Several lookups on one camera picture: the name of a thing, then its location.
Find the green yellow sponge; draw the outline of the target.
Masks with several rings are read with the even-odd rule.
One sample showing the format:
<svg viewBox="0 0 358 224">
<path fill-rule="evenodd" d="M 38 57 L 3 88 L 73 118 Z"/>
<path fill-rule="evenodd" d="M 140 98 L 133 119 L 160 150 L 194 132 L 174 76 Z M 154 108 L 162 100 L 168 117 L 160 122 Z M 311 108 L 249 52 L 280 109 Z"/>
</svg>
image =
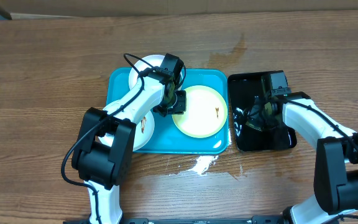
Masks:
<svg viewBox="0 0 358 224">
<path fill-rule="evenodd" d="M 276 112 L 275 103 L 256 103 L 247 110 L 246 125 L 258 131 L 276 128 L 280 124 Z"/>
</svg>

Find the white plate top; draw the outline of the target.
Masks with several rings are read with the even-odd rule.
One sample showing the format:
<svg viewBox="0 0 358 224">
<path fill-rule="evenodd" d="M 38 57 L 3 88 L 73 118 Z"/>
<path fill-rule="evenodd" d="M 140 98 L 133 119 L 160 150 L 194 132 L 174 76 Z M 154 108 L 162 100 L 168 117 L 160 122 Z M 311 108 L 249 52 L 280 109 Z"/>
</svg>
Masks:
<svg viewBox="0 0 358 224">
<path fill-rule="evenodd" d="M 140 78 L 139 73 L 143 72 L 147 68 L 152 67 L 160 67 L 163 58 L 165 55 L 148 55 L 140 60 L 138 60 L 134 67 L 131 68 L 129 74 L 129 89 L 140 88 L 142 84 L 142 80 Z M 143 92 L 163 92 L 163 85 L 156 79 L 150 77 L 144 77 L 144 90 Z"/>
</svg>

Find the yellow-green plate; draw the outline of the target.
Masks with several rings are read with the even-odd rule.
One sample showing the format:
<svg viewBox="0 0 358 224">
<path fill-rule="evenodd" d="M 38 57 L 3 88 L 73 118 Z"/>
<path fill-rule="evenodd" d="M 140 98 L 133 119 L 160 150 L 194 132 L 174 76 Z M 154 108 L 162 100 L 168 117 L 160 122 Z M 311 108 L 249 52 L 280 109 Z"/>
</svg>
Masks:
<svg viewBox="0 0 358 224">
<path fill-rule="evenodd" d="M 185 91 L 186 111 L 172 116 L 175 126 L 193 138 L 208 138 L 218 133 L 228 116 L 223 96 L 203 85 L 190 86 Z"/>
</svg>

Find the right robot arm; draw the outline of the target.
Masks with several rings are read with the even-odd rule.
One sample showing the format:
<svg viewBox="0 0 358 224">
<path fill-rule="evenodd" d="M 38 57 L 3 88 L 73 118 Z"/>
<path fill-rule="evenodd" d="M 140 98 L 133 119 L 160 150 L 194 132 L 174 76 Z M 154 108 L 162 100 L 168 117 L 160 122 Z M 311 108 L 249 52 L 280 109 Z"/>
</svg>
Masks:
<svg viewBox="0 0 358 224">
<path fill-rule="evenodd" d="M 279 223 L 358 220 L 357 132 L 330 118 L 303 92 L 256 98 L 246 117 L 254 129 L 292 128 L 316 151 L 314 194 L 286 208 Z"/>
</svg>

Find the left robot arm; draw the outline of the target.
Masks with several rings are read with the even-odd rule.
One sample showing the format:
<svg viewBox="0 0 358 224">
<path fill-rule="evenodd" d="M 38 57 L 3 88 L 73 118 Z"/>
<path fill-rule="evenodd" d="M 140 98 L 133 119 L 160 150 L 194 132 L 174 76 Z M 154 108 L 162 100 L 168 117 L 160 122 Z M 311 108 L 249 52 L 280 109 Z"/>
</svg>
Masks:
<svg viewBox="0 0 358 224">
<path fill-rule="evenodd" d="M 71 161 L 80 178 L 71 183 L 88 189 L 88 223 L 121 221 L 119 186 L 130 168 L 132 152 L 143 146 L 135 141 L 137 126 L 151 111 L 162 116 L 183 113 L 186 96 L 179 90 L 181 83 L 179 70 L 146 68 L 121 99 L 102 110 L 86 111 L 78 139 L 62 163 Z"/>
</svg>

